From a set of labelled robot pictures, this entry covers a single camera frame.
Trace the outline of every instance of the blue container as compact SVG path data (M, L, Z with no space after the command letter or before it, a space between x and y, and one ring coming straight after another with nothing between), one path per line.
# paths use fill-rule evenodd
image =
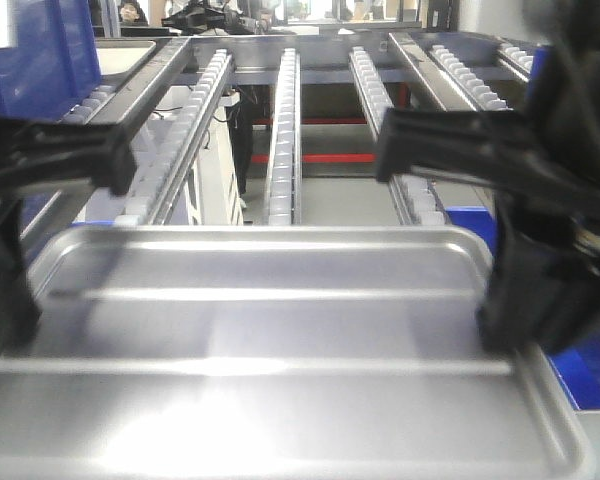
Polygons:
M18 47L0 50L0 116L57 120L100 84L88 2L15 6Z

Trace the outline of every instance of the metal frame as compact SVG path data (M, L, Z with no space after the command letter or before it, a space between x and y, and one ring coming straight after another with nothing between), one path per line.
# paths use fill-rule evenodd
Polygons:
M227 55L222 65L216 82L211 86L208 96L205 98L200 114L195 118L183 141L183 146L172 164L171 173L166 180L165 188L158 194L153 209L147 217L149 225L164 225L168 222L173 211L174 202L178 197L183 184L189 177L191 165L195 160L198 150L202 144L205 132L213 118L213 113L220 101L229 72L231 71L232 56Z
M293 56L293 65L289 64ZM278 147L286 141L281 138L280 122L281 115L288 115L288 111L283 111L289 105L283 104L283 97L289 96L285 89L289 88L289 83L285 81L289 76L293 76L293 148L292 158L289 162L289 192L282 195L284 198L289 196L289 211L281 213L271 212L272 185L274 169L280 163L285 161L278 153ZM273 126L271 129L271 145L269 149L269 163L267 165L267 176L265 180L264 196L264 223L275 225L292 225L300 223L301 218L301 186L302 186L302 149L301 149L301 103L300 103L300 56L295 49L287 49L281 56L280 70L278 73L278 83L276 88L275 107L273 116Z
M174 38L123 84L89 123L121 123L129 138L140 130L193 53L191 38ZM20 239L26 256L33 258L52 235L66 228L94 192L91 186L57 191L24 229Z

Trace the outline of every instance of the roller conveyor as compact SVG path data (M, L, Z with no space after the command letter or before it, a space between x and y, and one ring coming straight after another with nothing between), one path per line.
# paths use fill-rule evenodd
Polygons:
M271 148L264 197L264 223L301 223L302 145L300 57L282 54L276 88Z
M171 125L157 158L136 175L139 181L132 185L116 223L163 225L168 221L218 106L231 60L226 50L218 50L212 57Z
M377 140L387 108L393 103L380 79L380 75L362 47L350 54L350 67L354 85L374 140ZM391 197L403 225L443 225L444 208L435 189L427 180L411 175L393 176L389 182Z

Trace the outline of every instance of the silver tray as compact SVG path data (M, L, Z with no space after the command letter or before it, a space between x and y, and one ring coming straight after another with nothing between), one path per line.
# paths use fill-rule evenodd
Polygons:
M0 479L590 479L541 352L482 351L490 257L428 228L81 228L0 356Z

